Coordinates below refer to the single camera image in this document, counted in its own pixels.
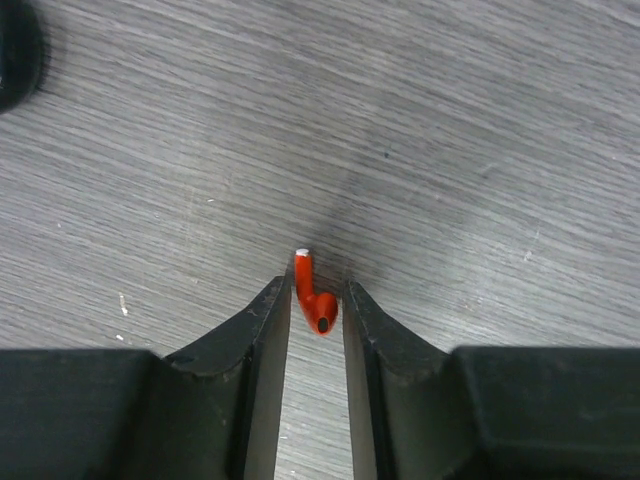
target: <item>table surface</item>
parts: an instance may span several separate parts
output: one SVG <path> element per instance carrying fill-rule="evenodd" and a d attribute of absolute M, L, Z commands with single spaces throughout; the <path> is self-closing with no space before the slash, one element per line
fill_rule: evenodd
<path fill-rule="evenodd" d="M 38 3 L 0 347 L 167 354 L 302 246 L 445 350 L 638 345 L 636 2 Z M 276 476 L 351 478 L 341 327 L 292 312 Z"/>

